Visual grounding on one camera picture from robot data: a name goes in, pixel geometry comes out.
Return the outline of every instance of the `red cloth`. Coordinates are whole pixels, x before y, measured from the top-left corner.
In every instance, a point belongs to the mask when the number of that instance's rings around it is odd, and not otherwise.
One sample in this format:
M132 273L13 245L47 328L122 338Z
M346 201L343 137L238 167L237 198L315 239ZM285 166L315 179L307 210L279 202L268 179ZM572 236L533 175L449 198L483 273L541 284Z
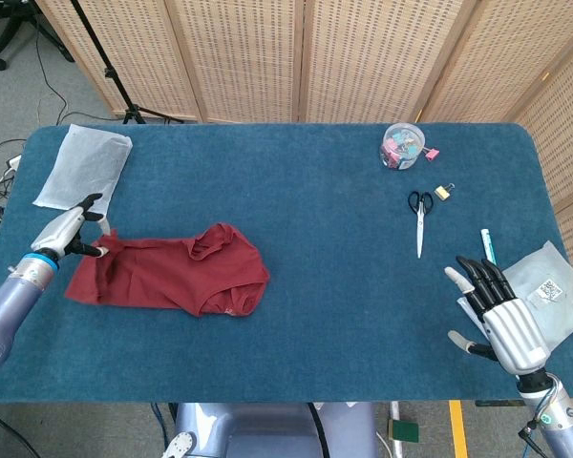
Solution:
M66 290L68 299L182 308L196 317L245 316L269 281L257 248L228 224L215 224L192 239L121 240L113 231L95 245L109 252L83 258Z

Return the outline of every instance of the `office chair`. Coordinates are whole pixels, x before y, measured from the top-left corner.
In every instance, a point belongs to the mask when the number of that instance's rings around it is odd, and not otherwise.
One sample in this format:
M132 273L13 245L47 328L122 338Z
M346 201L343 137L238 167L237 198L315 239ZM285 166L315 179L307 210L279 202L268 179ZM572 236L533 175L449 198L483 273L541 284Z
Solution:
M64 58L69 62L74 62L73 57L70 55L66 47L61 41L53 36L52 33L47 31L41 24L37 24L36 16L42 14L32 0L4 0L0 1L0 19L8 18L7 26L0 35L0 52L4 50L10 41L13 39L19 27L24 22L29 22L33 27L37 27L38 31L43 34L56 48L59 49ZM7 68L7 63L0 58L0 71Z

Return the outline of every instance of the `table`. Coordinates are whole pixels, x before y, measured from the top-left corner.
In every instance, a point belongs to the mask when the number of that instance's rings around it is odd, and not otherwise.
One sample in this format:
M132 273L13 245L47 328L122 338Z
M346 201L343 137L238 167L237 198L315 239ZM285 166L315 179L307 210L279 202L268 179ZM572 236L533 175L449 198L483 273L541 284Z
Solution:
M404 172L380 164L387 125L115 126L134 148L109 220L121 237L190 237L234 224L271 281L247 318L91 306L64 299L79 258L21 326L0 402L300 402L515 398L513 377L446 337L481 339L443 268L502 267L551 240L563 250L529 135L513 124L420 124L440 150ZM0 283L58 215L37 208L67 127L29 139L0 229ZM412 190L454 183L415 255ZM99 236L95 225L83 239ZM573 335L548 369L573 396Z

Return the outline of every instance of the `robotic hand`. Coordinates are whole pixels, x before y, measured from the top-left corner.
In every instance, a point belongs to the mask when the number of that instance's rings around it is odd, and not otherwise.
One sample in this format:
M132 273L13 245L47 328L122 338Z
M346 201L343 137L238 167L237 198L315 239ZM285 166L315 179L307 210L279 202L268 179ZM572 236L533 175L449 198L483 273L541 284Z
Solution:
M520 396L534 414L519 432L530 448L546 457L531 438L533 429L541 426L554 455L573 458L573 403L558 377L545 371L551 352L535 318L493 263L461 256L456 260L471 282L452 267L445 273L467 298L490 345L468 341L454 330L448 337L467 353L498 361L518 377Z
M70 253L101 257L104 247L80 241L80 227L103 216L90 212L101 194L91 194L45 226L25 255L0 286L0 365L9 357L15 332L57 272L57 263Z

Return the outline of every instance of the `black scissors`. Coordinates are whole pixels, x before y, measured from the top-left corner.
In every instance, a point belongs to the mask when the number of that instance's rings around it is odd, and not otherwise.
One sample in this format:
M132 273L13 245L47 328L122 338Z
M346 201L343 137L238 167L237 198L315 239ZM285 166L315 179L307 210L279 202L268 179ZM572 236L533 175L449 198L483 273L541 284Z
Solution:
M422 255L422 239L424 238L424 216L431 213L433 209L433 198L429 193L419 193L412 191L408 197L410 208L418 216L416 229L416 253L420 259Z

